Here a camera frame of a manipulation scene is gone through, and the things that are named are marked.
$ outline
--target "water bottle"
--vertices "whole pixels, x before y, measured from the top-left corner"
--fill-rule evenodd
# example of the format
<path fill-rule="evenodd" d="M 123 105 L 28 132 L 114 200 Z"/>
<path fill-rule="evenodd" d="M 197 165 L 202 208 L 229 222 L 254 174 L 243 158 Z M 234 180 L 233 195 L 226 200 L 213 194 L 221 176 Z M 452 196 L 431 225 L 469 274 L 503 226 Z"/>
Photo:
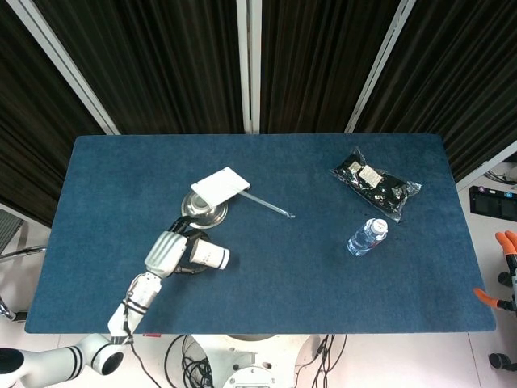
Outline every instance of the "water bottle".
<path fill-rule="evenodd" d="M 387 234 L 386 221 L 372 218 L 350 237 L 347 244 L 348 250 L 355 256 L 362 256 L 384 240 Z"/>

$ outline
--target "floor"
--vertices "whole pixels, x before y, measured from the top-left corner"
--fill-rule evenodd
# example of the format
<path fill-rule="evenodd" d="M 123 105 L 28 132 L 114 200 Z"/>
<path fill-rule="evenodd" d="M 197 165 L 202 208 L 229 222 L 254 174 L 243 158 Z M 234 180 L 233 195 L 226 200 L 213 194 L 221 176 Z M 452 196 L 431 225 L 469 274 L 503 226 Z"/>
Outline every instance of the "floor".
<path fill-rule="evenodd" d="M 507 189 L 507 186 L 480 178 L 475 185 L 488 188 Z M 497 275 L 507 269 L 501 248 L 494 238 L 500 230 L 517 230 L 515 223 L 470 214 L 469 191 L 459 192 L 461 204 L 469 225 L 481 273 L 487 293 L 508 298 L 510 289 L 497 281 Z M 20 235 L 27 234 L 27 241 L 20 241 Z M 46 243 L 49 230 L 30 223 L 25 231 L 15 236 L 6 249 L 25 245 Z M 43 257 L 28 256 L 18 263 L 0 264 L 0 294 L 13 309 L 30 306 L 35 291 Z M 490 368 L 487 355 L 504 352 L 517 361 L 517 319 L 505 312 L 495 312 L 497 330 L 486 333 L 459 334 L 412 334 L 412 335 L 349 335 L 343 358 L 329 376 L 329 387 L 461 387 L 461 388 L 514 388 L 517 373 Z M 42 351 L 78 342 L 83 335 L 29 335 L 23 324 L 10 323 L 0 319 L 0 346 Z M 164 378 L 163 357 L 174 335 L 161 338 L 136 337 L 136 348 L 145 365 L 162 386 L 169 386 Z M 338 344 L 344 336 L 338 336 Z M 301 349 L 297 364 L 303 364 L 311 357 L 313 339 Z M 174 354 L 168 363 L 168 370 L 175 385 L 181 386 L 178 355 Z M 298 387 L 312 385 L 315 369 L 311 365 L 300 373 Z M 152 387 L 153 383 L 142 373 L 137 360 L 129 352 L 122 366 L 111 376 L 101 377 L 86 369 L 77 379 L 63 383 L 63 388 L 90 386 L 110 387 Z"/>

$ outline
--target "metal bowl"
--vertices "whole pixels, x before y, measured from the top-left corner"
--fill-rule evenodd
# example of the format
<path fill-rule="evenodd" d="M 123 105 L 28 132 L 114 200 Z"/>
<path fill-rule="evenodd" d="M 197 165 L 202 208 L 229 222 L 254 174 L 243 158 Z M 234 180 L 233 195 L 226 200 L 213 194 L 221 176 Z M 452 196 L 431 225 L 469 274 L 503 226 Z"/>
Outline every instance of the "metal bowl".
<path fill-rule="evenodd" d="M 181 215 L 198 217 L 196 222 L 192 222 L 191 226 L 197 229 L 213 228 L 223 222 L 228 214 L 228 204 L 226 202 L 211 208 L 200 196 L 194 191 L 183 198 L 181 203 Z"/>

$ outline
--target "table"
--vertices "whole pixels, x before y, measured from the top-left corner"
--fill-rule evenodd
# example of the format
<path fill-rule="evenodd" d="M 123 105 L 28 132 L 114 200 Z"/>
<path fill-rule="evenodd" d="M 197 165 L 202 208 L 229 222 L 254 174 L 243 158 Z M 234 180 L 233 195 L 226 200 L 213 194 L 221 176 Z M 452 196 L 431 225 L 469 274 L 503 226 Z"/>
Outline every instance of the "table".
<path fill-rule="evenodd" d="M 347 239 L 383 214 L 330 173 L 358 146 L 422 184 L 386 240 Z M 427 134 L 93 136 L 77 139 L 28 315 L 32 333 L 107 332 L 107 321 L 191 183 L 231 167 L 250 193 L 208 230 L 224 271 L 172 276 L 137 332 L 313 334 L 488 331 L 483 287 L 440 137 Z"/>

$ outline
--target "curtain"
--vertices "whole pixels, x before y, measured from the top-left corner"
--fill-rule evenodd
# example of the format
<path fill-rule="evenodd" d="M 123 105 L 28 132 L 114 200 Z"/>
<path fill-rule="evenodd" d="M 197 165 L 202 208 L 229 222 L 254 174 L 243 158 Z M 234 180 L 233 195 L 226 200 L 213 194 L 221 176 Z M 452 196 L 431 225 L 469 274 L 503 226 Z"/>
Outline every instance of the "curtain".
<path fill-rule="evenodd" d="M 263 0 L 261 133 L 343 132 L 398 0 Z"/>
<path fill-rule="evenodd" d="M 35 0 L 122 133 L 243 133 L 235 0 Z"/>
<path fill-rule="evenodd" d="M 75 138 L 103 131 L 0 3 L 0 202 L 50 226 Z"/>
<path fill-rule="evenodd" d="M 456 180 L 517 140 L 517 3 L 417 1 L 355 132 L 438 133 Z"/>

